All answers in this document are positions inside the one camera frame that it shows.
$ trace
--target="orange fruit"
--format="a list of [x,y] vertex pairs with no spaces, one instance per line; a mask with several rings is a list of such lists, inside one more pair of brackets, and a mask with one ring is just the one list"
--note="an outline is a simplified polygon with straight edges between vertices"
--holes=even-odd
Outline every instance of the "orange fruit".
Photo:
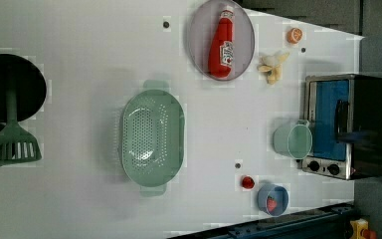
[[287,32],[287,41],[296,44],[302,39],[302,31],[300,28],[292,28]]

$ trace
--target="black pan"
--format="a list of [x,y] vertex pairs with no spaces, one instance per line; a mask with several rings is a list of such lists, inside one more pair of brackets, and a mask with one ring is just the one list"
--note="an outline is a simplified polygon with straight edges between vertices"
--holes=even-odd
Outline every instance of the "black pan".
[[46,98],[46,82],[40,70],[30,61],[0,54],[0,122],[6,122],[6,82],[16,81],[17,120],[32,117]]

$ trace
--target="oven handle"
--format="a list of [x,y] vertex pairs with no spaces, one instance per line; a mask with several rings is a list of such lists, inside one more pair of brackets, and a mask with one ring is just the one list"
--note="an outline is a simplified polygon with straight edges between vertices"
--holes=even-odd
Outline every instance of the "oven handle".
[[338,100],[334,111],[334,136],[336,141],[342,133],[348,132],[349,102]]

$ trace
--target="white table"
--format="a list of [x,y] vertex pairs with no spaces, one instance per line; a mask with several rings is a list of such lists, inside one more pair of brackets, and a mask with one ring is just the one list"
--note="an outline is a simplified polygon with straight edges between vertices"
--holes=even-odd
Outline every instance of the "white table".
[[[0,168],[1,239],[163,238],[267,218],[255,203],[266,180],[288,190],[286,214],[353,200],[352,181],[304,173],[270,142],[281,122],[301,116],[305,76],[358,72],[360,38],[248,10],[253,62],[239,79],[216,82],[185,47],[202,2],[0,0],[0,48],[12,48],[0,51],[33,56],[49,87],[43,111],[23,122],[43,160]],[[294,26],[305,38],[290,47]],[[290,57],[269,86],[259,56],[279,50]],[[183,167],[150,198],[116,153],[120,111],[146,80],[169,82],[187,128]],[[244,174],[258,180],[254,190],[239,186]]]

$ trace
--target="green spatula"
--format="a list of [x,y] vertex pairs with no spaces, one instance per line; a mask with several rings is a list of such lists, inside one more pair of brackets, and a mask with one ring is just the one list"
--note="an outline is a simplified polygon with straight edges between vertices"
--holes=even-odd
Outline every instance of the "green spatula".
[[0,131],[0,166],[37,161],[42,158],[36,138],[18,124],[15,87],[15,80],[7,81],[7,124]]

